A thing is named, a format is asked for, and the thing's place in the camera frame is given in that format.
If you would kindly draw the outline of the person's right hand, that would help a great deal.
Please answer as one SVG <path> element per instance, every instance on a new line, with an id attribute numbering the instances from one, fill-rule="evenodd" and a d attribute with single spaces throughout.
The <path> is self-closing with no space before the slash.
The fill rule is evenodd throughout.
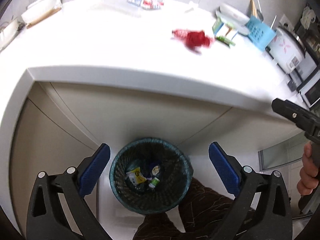
<path id="1" fill-rule="evenodd" d="M 297 190 L 301 196 L 310 195 L 319 184 L 319 180 L 316 179 L 318 168 L 311 157 L 312 146 L 311 143 L 308 142 L 304 145 L 304 152 L 302 155 L 303 166 L 300 169 L 300 180 L 297 183 Z"/>

